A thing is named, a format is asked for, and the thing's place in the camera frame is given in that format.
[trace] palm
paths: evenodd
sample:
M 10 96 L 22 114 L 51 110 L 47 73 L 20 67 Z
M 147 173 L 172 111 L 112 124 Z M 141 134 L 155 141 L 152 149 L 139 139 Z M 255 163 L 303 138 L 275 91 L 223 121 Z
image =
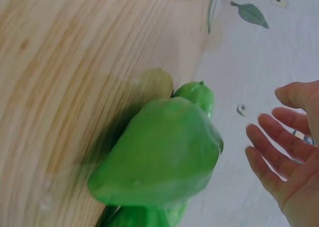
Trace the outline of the palm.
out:
M 305 135 L 310 135 L 307 116 L 284 108 L 275 109 L 273 115 L 285 125 L 297 129 Z M 285 149 L 291 157 L 302 162 L 302 164 L 296 163 L 283 155 L 257 126 L 249 125 L 247 127 L 247 135 L 255 146 L 255 148 L 247 148 L 247 156 L 252 169 L 261 179 L 264 187 L 278 201 L 280 209 L 284 212 L 287 208 L 294 208 L 296 198 L 298 198 L 299 205 L 299 197 L 304 198 L 305 194 L 309 192 L 311 178 L 319 173 L 319 151 L 315 146 L 307 144 L 289 133 L 270 115 L 260 115 L 258 123 L 266 134 Z M 269 169 L 260 154 L 279 175 L 287 179 L 286 182 Z

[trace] wooden table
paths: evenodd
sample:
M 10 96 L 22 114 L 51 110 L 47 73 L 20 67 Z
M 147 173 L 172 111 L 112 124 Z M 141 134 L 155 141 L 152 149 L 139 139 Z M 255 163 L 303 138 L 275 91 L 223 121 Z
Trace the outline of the wooden table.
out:
M 192 78 L 209 1 L 0 0 L 0 227 L 95 225 L 87 177 Z

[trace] green pepper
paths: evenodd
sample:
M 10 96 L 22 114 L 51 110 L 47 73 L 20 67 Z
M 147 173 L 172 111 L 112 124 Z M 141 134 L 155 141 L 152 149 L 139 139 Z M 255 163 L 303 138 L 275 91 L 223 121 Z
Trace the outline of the green pepper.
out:
M 121 207 L 110 221 L 101 227 L 176 227 L 187 204 L 160 210 L 145 207 Z
M 223 141 L 206 113 L 182 97 L 146 104 L 88 180 L 106 205 L 170 208 L 208 184 Z

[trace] fingernail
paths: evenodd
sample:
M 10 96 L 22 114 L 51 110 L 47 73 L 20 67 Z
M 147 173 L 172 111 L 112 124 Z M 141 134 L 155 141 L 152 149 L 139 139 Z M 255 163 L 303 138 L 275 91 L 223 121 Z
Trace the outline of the fingernail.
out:
M 247 129 L 247 128 L 248 128 L 248 126 L 250 126 L 250 125 L 252 125 L 252 123 L 250 123 L 250 122 L 249 122 L 249 123 L 247 123 L 247 124 L 246 124 L 246 129 Z
M 281 89 L 282 87 L 276 88 L 275 89 L 275 95 L 277 95 L 278 91 Z

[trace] leaf print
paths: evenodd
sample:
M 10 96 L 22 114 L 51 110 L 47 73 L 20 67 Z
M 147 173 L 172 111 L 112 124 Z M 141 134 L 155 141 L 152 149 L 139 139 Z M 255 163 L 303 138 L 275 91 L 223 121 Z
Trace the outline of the leaf print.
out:
M 238 7 L 238 13 L 243 20 L 269 29 L 263 14 L 253 4 L 236 4 L 233 1 L 230 4 Z
M 209 8 L 208 8 L 208 19 L 207 19 L 207 27 L 208 27 L 208 33 L 210 34 L 211 31 L 211 24 L 214 17 L 214 12 L 216 8 L 216 0 L 210 0 L 209 2 Z

